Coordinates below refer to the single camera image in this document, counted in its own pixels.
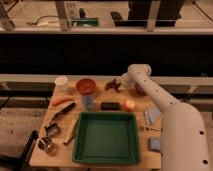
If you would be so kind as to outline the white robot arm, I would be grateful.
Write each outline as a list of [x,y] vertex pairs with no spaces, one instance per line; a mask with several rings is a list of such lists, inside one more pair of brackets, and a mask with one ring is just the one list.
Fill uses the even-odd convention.
[[125,87],[137,83],[162,113],[161,171],[210,171],[202,115],[154,82],[150,74],[148,64],[131,64],[121,80]]

